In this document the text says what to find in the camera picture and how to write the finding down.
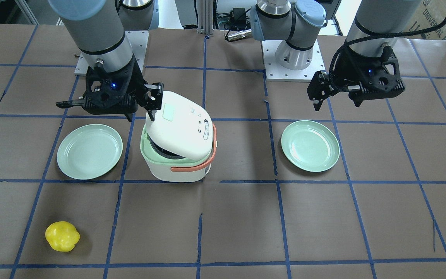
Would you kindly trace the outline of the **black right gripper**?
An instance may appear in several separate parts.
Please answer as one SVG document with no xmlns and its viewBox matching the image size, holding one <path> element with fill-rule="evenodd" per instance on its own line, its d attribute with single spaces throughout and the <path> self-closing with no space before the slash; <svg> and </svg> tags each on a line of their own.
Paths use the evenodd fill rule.
<svg viewBox="0 0 446 279">
<path fill-rule="evenodd" d="M 150 120 L 154 121 L 156 111 L 161 110 L 164 84 L 148 84 L 135 58 L 125 68 L 129 71 L 129 77 L 122 87 L 126 93 L 126 107 L 122 108 L 122 114 L 132 122 L 140 105 L 147 111 Z"/>
</svg>

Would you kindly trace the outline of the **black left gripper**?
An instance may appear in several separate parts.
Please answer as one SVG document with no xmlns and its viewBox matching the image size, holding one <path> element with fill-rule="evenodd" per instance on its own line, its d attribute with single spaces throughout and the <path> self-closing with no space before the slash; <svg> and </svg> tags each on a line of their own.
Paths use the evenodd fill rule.
<svg viewBox="0 0 446 279">
<path fill-rule="evenodd" d="M 340 92 L 349 93 L 353 85 L 353 64 L 350 58 L 334 58 L 329 65 L 328 74 L 322 71 L 314 73 L 307 87 L 307 94 L 314 110 L 320 111 L 323 102 Z M 364 98 L 352 97 L 354 106 L 360 107 Z"/>
</svg>

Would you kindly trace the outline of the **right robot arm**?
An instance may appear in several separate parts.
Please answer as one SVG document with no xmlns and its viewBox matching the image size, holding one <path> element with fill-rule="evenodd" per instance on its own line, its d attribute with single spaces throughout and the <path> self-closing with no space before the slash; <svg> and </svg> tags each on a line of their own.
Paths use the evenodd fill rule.
<svg viewBox="0 0 446 279">
<path fill-rule="evenodd" d="M 93 115 L 123 114 L 131 121 L 138 106 L 150 120 L 161 109 L 163 84 L 145 81 L 127 31 L 159 25 L 156 0 L 50 0 L 88 64 L 86 90 L 62 109 L 82 107 Z"/>
</svg>

